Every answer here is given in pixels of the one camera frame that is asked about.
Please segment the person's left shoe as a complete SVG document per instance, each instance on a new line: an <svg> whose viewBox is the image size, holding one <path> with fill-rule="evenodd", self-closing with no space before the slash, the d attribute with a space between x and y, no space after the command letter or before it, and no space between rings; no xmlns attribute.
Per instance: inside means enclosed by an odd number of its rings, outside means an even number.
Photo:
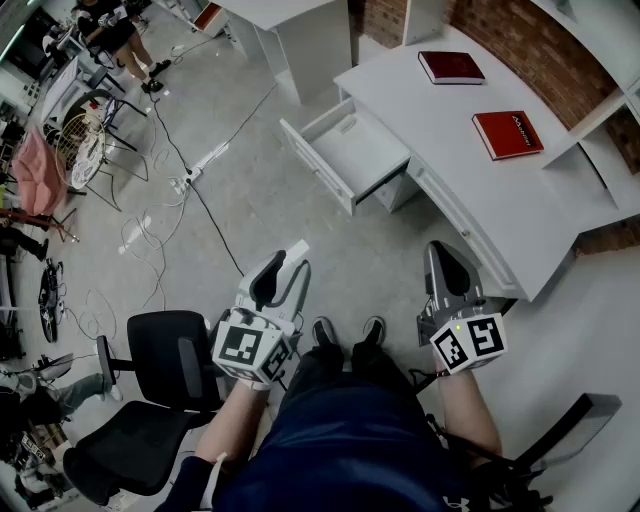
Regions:
<svg viewBox="0 0 640 512"><path fill-rule="evenodd" d="M338 342L331 321L324 316L318 316L312 324L311 334L319 347L337 346Z"/></svg>

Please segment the person's dark blue shirt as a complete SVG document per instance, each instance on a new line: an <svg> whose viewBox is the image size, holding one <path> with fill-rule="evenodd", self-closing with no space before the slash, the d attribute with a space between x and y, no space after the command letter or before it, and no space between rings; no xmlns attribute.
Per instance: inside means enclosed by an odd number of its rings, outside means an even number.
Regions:
<svg viewBox="0 0 640 512"><path fill-rule="evenodd" d="M155 512L489 512L483 473L415 400L351 377L284 404L257 454L208 490L212 470L187 458Z"/></svg>

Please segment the person's right shoe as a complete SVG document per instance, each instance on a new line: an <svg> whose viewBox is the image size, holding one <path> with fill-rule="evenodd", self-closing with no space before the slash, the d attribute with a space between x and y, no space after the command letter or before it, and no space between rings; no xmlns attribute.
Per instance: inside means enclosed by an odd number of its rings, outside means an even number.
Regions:
<svg viewBox="0 0 640 512"><path fill-rule="evenodd" d="M379 347L386 338L386 323L380 316L371 316L363 327L364 339L360 342L364 347Z"/></svg>

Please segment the person's black trousers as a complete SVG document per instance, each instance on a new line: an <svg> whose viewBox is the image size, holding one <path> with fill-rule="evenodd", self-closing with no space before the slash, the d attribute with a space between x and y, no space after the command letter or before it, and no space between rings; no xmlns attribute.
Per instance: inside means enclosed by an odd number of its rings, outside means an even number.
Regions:
<svg viewBox="0 0 640 512"><path fill-rule="evenodd" d="M344 372L344 354L339 345L313 348L302 356L282 404L324 388L356 386L374 386L409 401L416 399L409 380L381 346L357 343L351 364L352 371Z"/></svg>

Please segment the white drawer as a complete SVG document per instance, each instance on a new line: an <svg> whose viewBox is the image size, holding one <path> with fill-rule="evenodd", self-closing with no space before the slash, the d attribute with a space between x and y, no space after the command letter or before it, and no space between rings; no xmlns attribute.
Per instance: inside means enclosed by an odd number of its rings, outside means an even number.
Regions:
<svg viewBox="0 0 640 512"><path fill-rule="evenodd" d="M336 125L353 114L357 123L341 134ZM352 215L356 206L400 174L410 150L366 107L347 98L304 128L280 126L292 152Z"/></svg>

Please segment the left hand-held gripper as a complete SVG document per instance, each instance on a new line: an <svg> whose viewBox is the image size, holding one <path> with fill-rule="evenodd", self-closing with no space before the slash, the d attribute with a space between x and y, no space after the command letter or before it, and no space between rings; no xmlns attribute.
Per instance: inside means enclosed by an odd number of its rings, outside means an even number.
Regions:
<svg viewBox="0 0 640 512"><path fill-rule="evenodd" d="M263 258L240 281L229 316L220 321L213 362L232 378L271 387L284 375L301 336L295 319L301 312L311 276L305 259L309 245L300 239L287 251ZM277 305L269 305L282 281Z"/></svg>

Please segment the pink cloth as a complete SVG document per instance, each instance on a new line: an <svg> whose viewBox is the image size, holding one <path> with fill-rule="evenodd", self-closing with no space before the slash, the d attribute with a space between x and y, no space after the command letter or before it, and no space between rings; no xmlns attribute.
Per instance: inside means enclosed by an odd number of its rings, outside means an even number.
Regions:
<svg viewBox="0 0 640 512"><path fill-rule="evenodd" d="M11 161L20 206L28 215L50 216L64 200L67 184L59 174L63 164L38 127L32 127Z"/></svg>

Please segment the person's shoe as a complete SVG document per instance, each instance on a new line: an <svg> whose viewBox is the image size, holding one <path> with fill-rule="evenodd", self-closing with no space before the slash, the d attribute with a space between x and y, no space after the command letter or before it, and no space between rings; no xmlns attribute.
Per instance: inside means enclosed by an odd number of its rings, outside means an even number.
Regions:
<svg viewBox="0 0 640 512"><path fill-rule="evenodd" d="M312 324L311 334L319 347L337 346L338 342L331 321L324 316L318 316Z"/></svg>
<svg viewBox="0 0 640 512"><path fill-rule="evenodd" d="M386 338L386 323L380 316L371 316L363 327L364 339L360 342L364 347L379 347Z"/></svg>

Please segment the dark red book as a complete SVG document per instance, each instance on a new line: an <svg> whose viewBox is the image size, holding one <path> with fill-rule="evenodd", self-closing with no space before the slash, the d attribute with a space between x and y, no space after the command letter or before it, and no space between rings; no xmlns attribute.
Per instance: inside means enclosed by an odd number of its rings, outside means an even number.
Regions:
<svg viewBox="0 0 640 512"><path fill-rule="evenodd" d="M434 85L483 85L486 82L468 53L420 51L418 61Z"/></svg>

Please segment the person's right forearm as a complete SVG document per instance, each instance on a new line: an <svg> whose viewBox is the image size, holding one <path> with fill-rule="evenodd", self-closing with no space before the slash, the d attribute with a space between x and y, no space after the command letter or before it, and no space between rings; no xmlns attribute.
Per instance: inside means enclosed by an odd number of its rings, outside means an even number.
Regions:
<svg viewBox="0 0 640 512"><path fill-rule="evenodd" d="M437 379L445 431L474 445L502 455L498 429L471 371Z"/></svg>

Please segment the patterned round cushion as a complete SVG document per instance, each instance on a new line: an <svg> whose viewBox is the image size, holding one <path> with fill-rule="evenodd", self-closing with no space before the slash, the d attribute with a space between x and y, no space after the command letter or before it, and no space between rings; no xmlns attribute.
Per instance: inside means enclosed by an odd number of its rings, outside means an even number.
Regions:
<svg viewBox="0 0 640 512"><path fill-rule="evenodd" d="M89 128L78 145L71 169L71 186L85 187L97 174L105 160L106 135L102 128Z"/></svg>

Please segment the black round device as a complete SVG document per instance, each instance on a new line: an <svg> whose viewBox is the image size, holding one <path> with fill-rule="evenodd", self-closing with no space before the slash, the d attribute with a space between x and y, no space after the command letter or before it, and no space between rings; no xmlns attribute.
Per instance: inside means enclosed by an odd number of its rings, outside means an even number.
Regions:
<svg viewBox="0 0 640 512"><path fill-rule="evenodd" d="M39 317L45 339L48 343L57 342L57 326L60 299L60 283L58 278L63 275L64 267L61 262L55 263L51 258L45 260L40 290L38 295Z"/></svg>

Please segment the white desk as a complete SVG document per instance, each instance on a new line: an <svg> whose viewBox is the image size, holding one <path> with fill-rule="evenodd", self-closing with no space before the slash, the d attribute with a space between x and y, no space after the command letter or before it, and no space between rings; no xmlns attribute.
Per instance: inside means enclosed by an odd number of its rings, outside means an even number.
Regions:
<svg viewBox="0 0 640 512"><path fill-rule="evenodd" d="M412 153L410 174L465 239L482 265L490 296L532 300L585 226L530 169L492 161L472 122L462 118L475 85L434 85L405 46L339 75L344 95L360 102Z"/></svg>

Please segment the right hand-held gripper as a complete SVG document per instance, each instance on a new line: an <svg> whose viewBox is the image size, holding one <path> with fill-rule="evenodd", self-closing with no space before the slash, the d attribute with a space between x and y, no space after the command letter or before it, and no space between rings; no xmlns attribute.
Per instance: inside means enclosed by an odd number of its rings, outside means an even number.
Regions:
<svg viewBox="0 0 640 512"><path fill-rule="evenodd" d="M429 242L424 251L425 288L434 307L481 301L482 283L472 262L457 249L440 249L440 245L439 241ZM432 348L438 374L479 368L507 352L500 312L485 314L479 307L465 307L450 317L437 318L434 307L427 304L417 316L417 328L419 345Z"/></svg>

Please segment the red-brown board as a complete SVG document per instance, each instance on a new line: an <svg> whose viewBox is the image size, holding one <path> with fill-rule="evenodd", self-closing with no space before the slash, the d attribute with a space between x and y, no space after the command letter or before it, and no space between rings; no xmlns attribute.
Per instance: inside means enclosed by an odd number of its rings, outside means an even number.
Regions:
<svg viewBox="0 0 640 512"><path fill-rule="evenodd" d="M221 7L210 0L197 0L203 2L201 12L194 20L194 26L203 33L216 35L219 31L219 25L223 21Z"/></svg>

